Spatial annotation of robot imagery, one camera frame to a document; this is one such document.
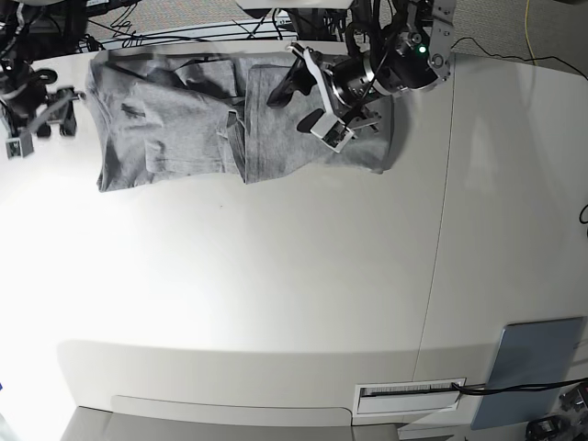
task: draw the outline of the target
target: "white table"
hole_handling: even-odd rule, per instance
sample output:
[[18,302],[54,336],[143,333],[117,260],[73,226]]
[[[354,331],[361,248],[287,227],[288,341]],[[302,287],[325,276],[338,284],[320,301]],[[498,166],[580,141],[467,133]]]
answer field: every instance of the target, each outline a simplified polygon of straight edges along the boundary
[[[239,44],[225,50],[283,49]],[[208,50],[165,51],[188,47]],[[80,88],[89,58],[39,66]],[[76,404],[107,408],[109,387],[141,386],[106,381],[95,367],[88,375],[104,384],[69,378],[73,400],[56,352],[69,340],[202,357],[282,354],[280,366],[307,354],[286,399],[256,387],[284,373],[253,368],[238,390],[204,377],[158,393],[346,407],[366,380],[482,381],[505,324],[586,313],[588,243],[577,216],[588,203],[588,85],[529,66],[458,61],[455,91],[449,82],[398,103],[395,142],[404,148],[383,176],[309,166],[253,186],[206,175],[99,194],[96,129],[83,106],[74,140],[37,142],[25,161],[0,155],[0,413],[23,441],[58,439]],[[328,369],[312,377],[317,357],[328,367],[344,360],[343,377]],[[215,369],[228,382],[242,373]],[[468,424],[476,403],[406,419],[402,435]]]

